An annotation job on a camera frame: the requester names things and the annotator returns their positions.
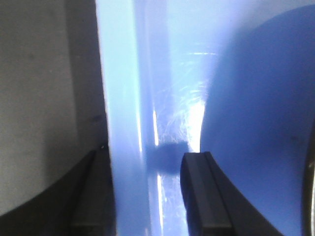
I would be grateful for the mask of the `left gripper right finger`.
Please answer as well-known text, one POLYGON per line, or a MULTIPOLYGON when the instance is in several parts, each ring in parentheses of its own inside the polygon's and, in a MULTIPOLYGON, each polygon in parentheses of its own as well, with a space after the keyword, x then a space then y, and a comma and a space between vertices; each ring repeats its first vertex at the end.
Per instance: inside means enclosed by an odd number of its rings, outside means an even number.
POLYGON ((180 184, 190 236, 282 236, 274 163, 186 152, 180 184))

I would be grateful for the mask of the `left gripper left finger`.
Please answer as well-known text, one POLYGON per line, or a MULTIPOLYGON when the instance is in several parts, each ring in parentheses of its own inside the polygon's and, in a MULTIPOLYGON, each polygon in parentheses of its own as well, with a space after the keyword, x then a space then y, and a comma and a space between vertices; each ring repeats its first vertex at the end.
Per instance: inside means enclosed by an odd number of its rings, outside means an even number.
POLYGON ((2 236, 114 236, 107 148, 90 151, 48 189, 0 217, 2 236))

